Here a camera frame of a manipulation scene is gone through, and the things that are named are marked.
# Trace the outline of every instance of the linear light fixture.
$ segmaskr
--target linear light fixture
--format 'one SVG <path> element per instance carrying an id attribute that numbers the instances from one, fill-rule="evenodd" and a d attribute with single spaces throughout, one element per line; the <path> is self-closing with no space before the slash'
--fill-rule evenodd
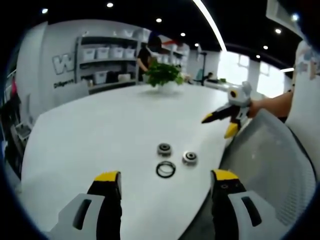
<path id="1" fill-rule="evenodd" d="M 214 19 L 212 18 L 212 16 L 210 15 L 208 9 L 206 8 L 206 6 L 203 4 L 203 2 L 201 0 L 193 0 L 193 2 L 195 3 L 195 5 L 198 7 L 198 9 L 202 12 L 203 16 L 205 17 L 205 19 L 208 21 L 210 27 L 212 28 L 216 39 L 218 40 L 220 47 L 222 49 L 222 51 L 227 51 L 226 45 L 222 39 L 222 36 L 218 30 L 218 27 L 214 21 Z"/>
<path id="2" fill-rule="evenodd" d="M 293 72 L 294 70 L 295 69 L 293 67 L 290 67 L 290 68 L 281 69 L 280 72 L 287 73 L 287 72 Z"/>

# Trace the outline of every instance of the black shirt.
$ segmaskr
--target black shirt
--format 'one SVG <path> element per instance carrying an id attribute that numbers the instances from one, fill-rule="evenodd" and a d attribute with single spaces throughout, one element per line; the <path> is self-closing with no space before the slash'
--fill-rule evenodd
<path id="1" fill-rule="evenodd" d="M 146 47 L 142 47 L 139 54 L 138 59 L 141 59 L 141 62 L 143 65 L 145 65 L 146 68 L 149 67 L 148 59 L 151 57 L 151 53 L 146 49 Z M 145 73 L 140 67 L 139 67 L 139 81 L 143 81 L 142 75 Z"/>

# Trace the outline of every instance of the potted plant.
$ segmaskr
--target potted plant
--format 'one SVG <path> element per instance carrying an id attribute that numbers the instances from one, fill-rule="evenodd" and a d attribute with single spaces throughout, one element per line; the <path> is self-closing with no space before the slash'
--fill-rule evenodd
<path id="1" fill-rule="evenodd" d="M 179 69 L 165 63 L 154 61 L 145 74 L 149 76 L 147 83 L 152 87 L 158 85 L 158 91 L 161 93 L 170 93 L 176 85 L 184 83 Z"/>

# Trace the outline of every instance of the hand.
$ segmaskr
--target hand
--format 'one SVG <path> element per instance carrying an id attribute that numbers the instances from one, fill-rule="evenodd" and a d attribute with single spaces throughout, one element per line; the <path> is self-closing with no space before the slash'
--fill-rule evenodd
<path id="1" fill-rule="evenodd" d="M 252 100 L 251 103 L 250 103 L 249 112 L 247 114 L 248 118 L 254 118 L 261 108 L 262 108 L 261 101 Z"/>

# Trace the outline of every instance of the white pot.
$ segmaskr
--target white pot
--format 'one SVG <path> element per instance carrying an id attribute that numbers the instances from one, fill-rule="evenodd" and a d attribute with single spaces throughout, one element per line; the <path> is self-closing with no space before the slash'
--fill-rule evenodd
<path id="1" fill-rule="evenodd" d="M 178 85 L 175 81 L 169 81 L 162 86 L 158 85 L 158 91 L 161 94 L 172 94 L 173 92 L 175 92 L 177 86 Z"/>

